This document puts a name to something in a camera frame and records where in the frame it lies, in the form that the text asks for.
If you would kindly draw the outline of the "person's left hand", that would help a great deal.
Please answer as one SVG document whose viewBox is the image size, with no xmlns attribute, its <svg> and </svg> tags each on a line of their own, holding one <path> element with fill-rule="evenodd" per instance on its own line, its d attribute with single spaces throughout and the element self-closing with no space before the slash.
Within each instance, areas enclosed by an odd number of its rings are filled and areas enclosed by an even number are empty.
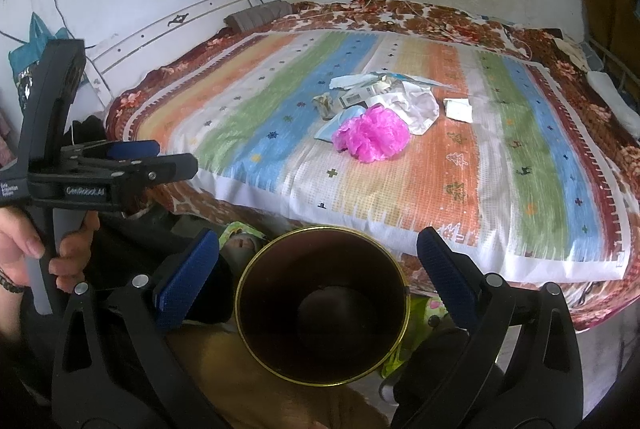
<svg viewBox="0 0 640 429">
<path fill-rule="evenodd" d="M 49 262 L 49 273 L 58 289 L 71 293 L 85 279 L 91 257 L 93 234 L 100 227 L 96 212 L 87 212 L 81 228 L 67 234 L 58 247 L 58 256 Z M 28 261 L 39 262 L 46 252 L 35 227 L 20 209 L 1 209 L 1 271 L 17 286 L 29 286 Z"/>
</svg>

